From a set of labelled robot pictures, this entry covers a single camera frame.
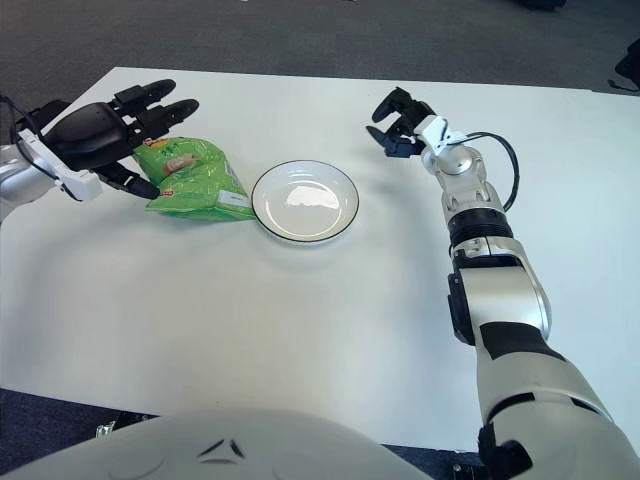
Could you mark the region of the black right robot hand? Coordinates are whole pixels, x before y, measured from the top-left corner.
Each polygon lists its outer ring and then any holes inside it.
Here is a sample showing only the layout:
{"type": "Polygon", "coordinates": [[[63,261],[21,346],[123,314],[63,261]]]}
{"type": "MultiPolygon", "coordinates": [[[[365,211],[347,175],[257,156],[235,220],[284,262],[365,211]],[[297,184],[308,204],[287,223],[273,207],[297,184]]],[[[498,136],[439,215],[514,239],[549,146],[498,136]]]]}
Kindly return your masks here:
{"type": "Polygon", "coordinates": [[[419,155],[426,144],[418,139],[414,130],[435,112],[426,103],[413,99],[406,90],[396,87],[376,107],[371,119],[379,123],[393,113],[398,113],[399,117],[386,131],[367,126],[367,132],[383,148],[386,157],[409,158],[419,155]]]}

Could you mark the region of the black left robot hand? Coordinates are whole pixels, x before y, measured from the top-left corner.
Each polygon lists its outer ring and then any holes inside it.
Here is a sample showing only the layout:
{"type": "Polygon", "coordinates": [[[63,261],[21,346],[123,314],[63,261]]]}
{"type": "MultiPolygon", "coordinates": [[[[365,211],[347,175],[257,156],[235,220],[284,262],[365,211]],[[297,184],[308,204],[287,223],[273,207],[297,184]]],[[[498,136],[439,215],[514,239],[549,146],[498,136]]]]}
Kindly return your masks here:
{"type": "Polygon", "coordinates": [[[122,90],[109,102],[86,105],[51,127],[44,144],[71,170],[88,170],[115,189],[153,200],[160,190],[120,161],[197,111],[195,99],[160,104],[175,87],[171,79],[159,80],[122,90]]]}

